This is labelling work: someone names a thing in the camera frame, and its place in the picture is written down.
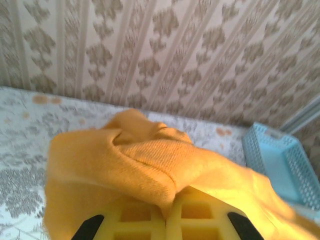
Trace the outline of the cream lattice left gripper right finger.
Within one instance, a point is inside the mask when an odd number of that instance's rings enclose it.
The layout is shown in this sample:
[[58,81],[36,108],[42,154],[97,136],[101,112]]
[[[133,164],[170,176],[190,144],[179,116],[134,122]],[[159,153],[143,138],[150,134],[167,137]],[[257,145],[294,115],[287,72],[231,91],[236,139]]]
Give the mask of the cream lattice left gripper right finger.
[[241,210],[193,187],[174,199],[166,219],[168,240],[262,240]]

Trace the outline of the cream lattice left gripper left finger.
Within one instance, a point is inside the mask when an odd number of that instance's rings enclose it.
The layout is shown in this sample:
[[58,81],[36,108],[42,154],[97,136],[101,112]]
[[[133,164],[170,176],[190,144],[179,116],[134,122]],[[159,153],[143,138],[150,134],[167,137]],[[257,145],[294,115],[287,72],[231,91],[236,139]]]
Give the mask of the cream lattice left gripper left finger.
[[73,240],[164,240],[160,209],[133,197],[122,197],[86,219]]

